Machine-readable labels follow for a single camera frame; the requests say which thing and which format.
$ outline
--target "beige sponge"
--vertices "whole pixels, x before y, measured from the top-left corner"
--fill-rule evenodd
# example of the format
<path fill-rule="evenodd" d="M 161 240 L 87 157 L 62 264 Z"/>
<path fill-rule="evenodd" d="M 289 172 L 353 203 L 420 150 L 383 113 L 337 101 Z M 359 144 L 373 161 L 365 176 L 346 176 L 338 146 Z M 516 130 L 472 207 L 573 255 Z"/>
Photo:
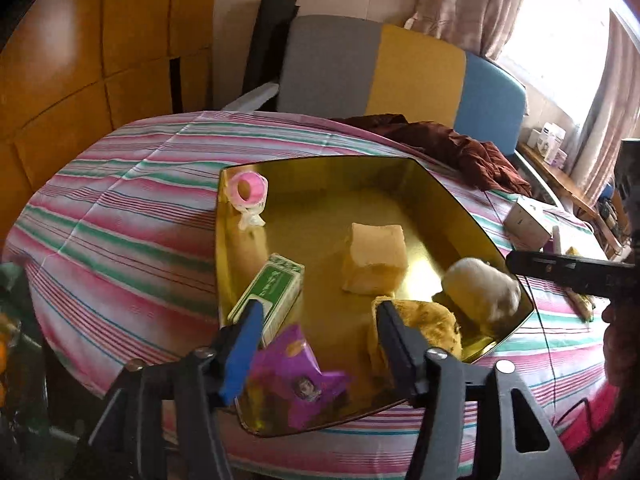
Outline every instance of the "beige sponge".
<path fill-rule="evenodd" d="M 372 323 L 367 334 L 367 351 L 371 360 L 373 374 L 386 376 L 386 357 L 378 343 L 376 309 L 380 303 L 389 300 L 405 325 L 420 330 L 432 346 L 445 349 L 458 359 L 462 356 L 462 334 L 456 322 L 456 316 L 439 303 L 414 300 L 394 300 L 380 296 L 371 304 Z"/>
<path fill-rule="evenodd" d="M 391 295 L 402 283 L 407 266 L 402 226 L 351 224 L 342 265 L 344 290 Z"/>

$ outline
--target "gold tray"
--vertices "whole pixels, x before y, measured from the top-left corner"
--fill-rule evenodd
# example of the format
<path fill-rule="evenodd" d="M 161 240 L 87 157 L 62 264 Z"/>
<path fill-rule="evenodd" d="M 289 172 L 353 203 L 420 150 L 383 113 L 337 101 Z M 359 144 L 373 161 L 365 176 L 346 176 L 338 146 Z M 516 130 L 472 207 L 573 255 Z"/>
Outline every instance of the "gold tray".
<path fill-rule="evenodd" d="M 263 228 L 238 229 L 240 215 L 224 193 L 238 171 L 258 171 L 269 181 Z M 305 266 L 303 291 L 281 330 L 300 323 L 321 370 L 344 370 L 351 377 L 348 400 L 315 418 L 305 431 L 354 420 L 389 408 L 401 399 L 390 381 L 370 372 L 366 346 L 373 296 L 344 292 L 340 270 L 352 222 L 400 224 L 409 269 L 396 298 L 446 304 L 462 330 L 463 360 L 472 362 L 500 338 L 478 327 L 444 295 L 440 277 L 455 261 L 474 256 L 507 272 L 504 258 L 472 216 L 412 158 L 316 156 L 272 160 L 225 168 L 218 184 L 216 274 L 220 321 L 236 304 L 271 253 Z M 533 311 L 522 288 L 510 333 Z M 247 388 L 236 400 L 242 426 L 259 436 L 299 433 L 286 422 L 286 410 L 265 406 L 264 395 Z"/>

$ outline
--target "metal screw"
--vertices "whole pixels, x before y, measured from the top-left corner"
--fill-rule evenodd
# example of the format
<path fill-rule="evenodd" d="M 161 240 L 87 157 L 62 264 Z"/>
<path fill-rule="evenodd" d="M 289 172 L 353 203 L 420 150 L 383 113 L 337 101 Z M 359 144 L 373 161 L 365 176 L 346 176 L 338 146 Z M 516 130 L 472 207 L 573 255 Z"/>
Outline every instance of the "metal screw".
<path fill-rule="evenodd" d="M 209 359 L 216 354 L 216 351 L 208 346 L 201 346 L 196 348 L 193 353 L 198 359 Z"/>
<path fill-rule="evenodd" d="M 513 374 L 516 371 L 516 365 L 507 359 L 502 359 L 495 364 L 499 372 L 503 374 Z"/>
<path fill-rule="evenodd" d="M 129 372 L 139 372 L 146 366 L 146 363 L 139 358 L 131 359 L 124 365 L 124 367 L 129 370 Z"/>
<path fill-rule="evenodd" d="M 436 359 L 440 359 L 441 361 L 446 359 L 447 355 L 449 355 L 442 348 L 435 348 L 435 347 L 434 348 L 429 348 L 427 350 L 427 354 L 431 354 Z"/>

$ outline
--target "purple snack package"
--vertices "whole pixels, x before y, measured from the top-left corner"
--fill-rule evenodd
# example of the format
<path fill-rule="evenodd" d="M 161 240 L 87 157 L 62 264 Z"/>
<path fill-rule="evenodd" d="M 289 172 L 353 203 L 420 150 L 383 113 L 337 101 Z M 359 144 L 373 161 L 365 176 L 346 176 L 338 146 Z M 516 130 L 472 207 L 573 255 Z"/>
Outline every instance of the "purple snack package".
<path fill-rule="evenodd" d="M 288 423 L 302 430 L 347 388 L 344 372 L 321 372 L 300 325 L 288 326 L 256 353 L 249 379 L 289 401 Z"/>

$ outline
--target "striped tablecloth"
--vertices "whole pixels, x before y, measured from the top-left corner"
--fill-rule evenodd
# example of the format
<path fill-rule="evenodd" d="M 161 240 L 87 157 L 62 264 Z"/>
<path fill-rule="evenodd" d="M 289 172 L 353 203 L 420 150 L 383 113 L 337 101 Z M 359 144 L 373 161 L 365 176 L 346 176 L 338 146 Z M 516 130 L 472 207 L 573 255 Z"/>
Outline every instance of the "striped tablecloth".
<path fill-rule="evenodd" d="M 502 220 L 516 196 L 466 186 L 452 170 L 400 144 L 307 116 L 198 112 L 128 124 L 81 153 L 31 198 L 2 259 L 26 267 L 44 335 L 66 368 L 100 395 L 128 359 L 174 360 L 214 335 L 221 168 L 344 154 L 416 158 L 504 254 L 513 248 Z M 582 222 L 551 206 L 546 214 L 566 243 L 602 256 Z M 524 285 L 537 312 L 482 362 L 512 360 L 555 421 L 604 384 L 604 324 L 600 311 L 590 326 L 581 322 L 552 284 L 528 279 Z M 233 416 L 220 416 L 231 460 L 281 478 L 400 478 L 420 420 L 420 410 L 401 405 L 327 430 L 258 439 Z M 464 470 L 472 462 L 475 423 L 469 405 Z M 174 427 L 171 416 L 167 426 Z"/>

